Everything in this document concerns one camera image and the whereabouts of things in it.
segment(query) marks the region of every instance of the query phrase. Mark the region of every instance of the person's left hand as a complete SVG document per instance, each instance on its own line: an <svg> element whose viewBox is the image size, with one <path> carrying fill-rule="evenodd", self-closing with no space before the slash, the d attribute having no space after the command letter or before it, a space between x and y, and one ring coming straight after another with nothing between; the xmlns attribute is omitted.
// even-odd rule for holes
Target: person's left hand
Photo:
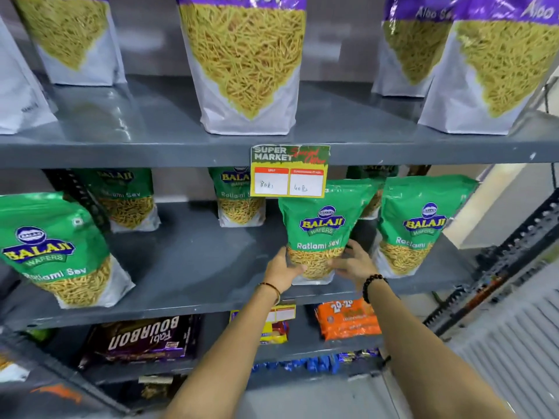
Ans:
<svg viewBox="0 0 559 419"><path fill-rule="evenodd" d="M268 282L276 287L280 293L283 293L291 286L294 278L297 275L303 274L307 269L305 265L297 265L295 267L287 266L285 260L286 248L281 247L276 254L276 256L268 262L268 267L266 267L266 272L264 273L264 280L262 282Z"/></svg>

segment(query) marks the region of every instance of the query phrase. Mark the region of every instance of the gold bangle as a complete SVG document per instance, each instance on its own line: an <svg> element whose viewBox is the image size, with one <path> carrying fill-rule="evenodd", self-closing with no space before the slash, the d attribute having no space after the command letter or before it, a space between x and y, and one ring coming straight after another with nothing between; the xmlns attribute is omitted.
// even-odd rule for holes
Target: gold bangle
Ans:
<svg viewBox="0 0 559 419"><path fill-rule="evenodd" d="M281 302L281 293L280 293L280 290L277 289L277 288L275 287L275 285L269 284L268 282L260 282L260 283L256 286L256 288L260 287L260 285L267 285L267 286L269 286L269 287L275 289L275 291L276 291L276 293L277 293L277 295L278 295L278 299L277 299L276 302L274 303L274 306L277 306L277 305Z"/></svg>

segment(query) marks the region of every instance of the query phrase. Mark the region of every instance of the aloo sev packet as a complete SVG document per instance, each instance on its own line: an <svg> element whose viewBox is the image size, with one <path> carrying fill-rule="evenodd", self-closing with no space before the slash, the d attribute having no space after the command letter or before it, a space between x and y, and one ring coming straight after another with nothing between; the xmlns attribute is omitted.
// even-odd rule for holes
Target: aloo sev packet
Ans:
<svg viewBox="0 0 559 419"><path fill-rule="evenodd" d="M334 279L328 259L340 256L376 187L370 179L326 181L324 198L278 200L287 228L287 256L307 270L294 285L324 285Z"/></svg>
<svg viewBox="0 0 559 419"><path fill-rule="evenodd" d="M266 219L266 198L250 196L250 168L209 168L217 196L219 225L224 228L260 226Z"/></svg>
<svg viewBox="0 0 559 419"><path fill-rule="evenodd" d="M386 179L371 258L386 278L414 275L448 220L477 187L463 175Z"/></svg>
<svg viewBox="0 0 559 419"><path fill-rule="evenodd" d="M371 199L369 204L365 206L363 213L361 213L360 219L371 221L378 217L384 182L387 177L397 176L399 170L399 166L388 165L348 166L346 173L347 179L363 179L370 177L373 180L373 184L377 187L377 192L375 193L375 195L373 195L373 198Z"/></svg>
<svg viewBox="0 0 559 419"><path fill-rule="evenodd" d="M464 0L386 0L373 92L424 97Z"/></svg>
<svg viewBox="0 0 559 419"><path fill-rule="evenodd" d="M456 11L419 123L507 134L559 51L559 0L471 0Z"/></svg>
<svg viewBox="0 0 559 419"><path fill-rule="evenodd" d="M62 193L0 196L0 249L63 309L111 307L135 286L91 215Z"/></svg>
<svg viewBox="0 0 559 419"><path fill-rule="evenodd" d="M12 0L53 84L125 83L108 0Z"/></svg>
<svg viewBox="0 0 559 419"><path fill-rule="evenodd" d="M295 124L306 0L177 0L207 132L285 135Z"/></svg>
<svg viewBox="0 0 559 419"><path fill-rule="evenodd" d="M111 223L112 232L155 231L161 224L149 168L75 169Z"/></svg>

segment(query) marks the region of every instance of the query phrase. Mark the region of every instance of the white corrugated panel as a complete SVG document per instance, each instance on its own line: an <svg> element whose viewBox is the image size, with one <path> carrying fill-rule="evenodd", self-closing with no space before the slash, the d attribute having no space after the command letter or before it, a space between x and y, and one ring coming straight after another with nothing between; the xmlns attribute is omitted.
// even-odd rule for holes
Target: white corrugated panel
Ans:
<svg viewBox="0 0 559 419"><path fill-rule="evenodd" d="M559 262L449 343L520 418L559 418Z"/></svg>

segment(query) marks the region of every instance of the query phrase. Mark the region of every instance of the hand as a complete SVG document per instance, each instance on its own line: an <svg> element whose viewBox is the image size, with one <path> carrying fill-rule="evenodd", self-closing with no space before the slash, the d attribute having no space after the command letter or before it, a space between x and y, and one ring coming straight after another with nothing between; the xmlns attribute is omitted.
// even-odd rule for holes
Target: hand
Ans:
<svg viewBox="0 0 559 419"><path fill-rule="evenodd" d="M297 275L301 275L307 270L306 265L288 267L285 260L285 252L285 246L281 247L276 256L268 262L263 280L263 282L268 282L276 287L280 293L283 293L291 286L291 282L293 282Z"/></svg>
<svg viewBox="0 0 559 419"><path fill-rule="evenodd" d="M344 278L351 279L357 289L362 289L363 284L371 275L378 273L369 254L359 245L357 241L350 239L345 253L349 254L349 259L331 259L328 264L336 269L336 272Z"/></svg>

